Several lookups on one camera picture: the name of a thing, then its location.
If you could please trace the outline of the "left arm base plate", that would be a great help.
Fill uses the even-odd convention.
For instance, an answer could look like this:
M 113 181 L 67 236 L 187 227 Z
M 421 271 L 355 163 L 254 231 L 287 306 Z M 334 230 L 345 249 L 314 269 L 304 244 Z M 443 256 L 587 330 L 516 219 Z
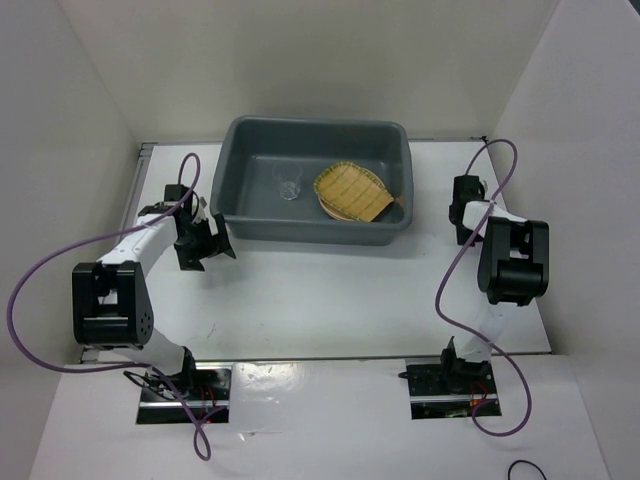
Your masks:
M 140 389 L 138 425 L 188 424 L 190 419 L 176 395 L 156 374 L 125 370 L 123 375 Z M 209 423 L 229 421 L 232 366 L 214 363 L 197 365 L 191 384 L 173 378 L 195 418 Z

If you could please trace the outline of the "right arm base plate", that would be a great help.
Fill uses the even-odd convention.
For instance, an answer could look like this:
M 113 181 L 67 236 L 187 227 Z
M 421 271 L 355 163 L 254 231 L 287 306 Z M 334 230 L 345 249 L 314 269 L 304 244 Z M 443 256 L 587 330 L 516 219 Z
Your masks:
M 446 372 L 434 357 L 409 359 L 398 377 L 406 382 L 413 420 L 470 418 L 502 415 L 497 386 L 489 364 L 479 373 Z

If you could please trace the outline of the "tan plate with bear logo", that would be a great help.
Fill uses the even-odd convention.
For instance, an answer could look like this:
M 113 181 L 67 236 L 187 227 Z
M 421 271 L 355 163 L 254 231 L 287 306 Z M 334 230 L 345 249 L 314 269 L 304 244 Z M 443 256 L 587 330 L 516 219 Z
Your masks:
M 387 209 L 393 201 L 373 200 L 356 201 L 349 204 L 336 204 L 318 199 L 322 209 L 332 218 L 344 221 L 372 222 Z

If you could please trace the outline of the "clear plastic cup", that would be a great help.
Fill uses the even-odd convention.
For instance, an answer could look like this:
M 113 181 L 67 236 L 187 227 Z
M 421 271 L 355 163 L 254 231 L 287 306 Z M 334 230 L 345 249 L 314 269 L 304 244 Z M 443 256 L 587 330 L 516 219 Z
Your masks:
M 285 201 L 296 200 L 301 192 L 302 168 L 291 162 L 278 162 L 272 169 L 276 190 Z

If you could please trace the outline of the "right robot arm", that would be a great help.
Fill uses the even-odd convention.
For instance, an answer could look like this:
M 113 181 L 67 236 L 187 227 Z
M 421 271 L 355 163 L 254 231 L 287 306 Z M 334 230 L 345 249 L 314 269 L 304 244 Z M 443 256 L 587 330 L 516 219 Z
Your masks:
M 549 284 L 549 225 L 513 215 L 485 198 L 476 175 L 454 178 L 449 221 L 457 243 L 481 245 L 477 285 L 486 299 L 467 340 L 449 341 L 441 354 L 438 381 L 462 393 L 489 374 L 491 345 L 516 310 L 543 296 Z

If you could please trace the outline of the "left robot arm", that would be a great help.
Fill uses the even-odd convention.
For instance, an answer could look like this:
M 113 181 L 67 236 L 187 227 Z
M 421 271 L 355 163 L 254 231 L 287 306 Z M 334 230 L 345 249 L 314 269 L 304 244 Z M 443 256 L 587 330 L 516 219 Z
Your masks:
M 131 362 L 165 375 L 163 387 L 176 399 L 199 387 L 191 351 L 154 326 L 146 276 L 166 250 L 175 251 L 182 271 L 204 270 L 202 261 L 236 257 L 224 216 L 206 214 L 203 198 L 180 184 L 165 186 L 164 199 L 138 213 L 134 231 L 93 263 L 72 271 L 73 333 L 78 344 L 121 350 Z

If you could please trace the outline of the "woven bamboo tray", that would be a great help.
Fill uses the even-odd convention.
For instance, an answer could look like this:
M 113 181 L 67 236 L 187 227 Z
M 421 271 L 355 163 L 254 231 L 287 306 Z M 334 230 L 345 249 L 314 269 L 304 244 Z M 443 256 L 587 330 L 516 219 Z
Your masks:
M 336 204 L 382 199 L 395 202 L 376 174 L 350 161 L 341 161 L 323 170 L 314 180 L 313 189 L 318 199 Z

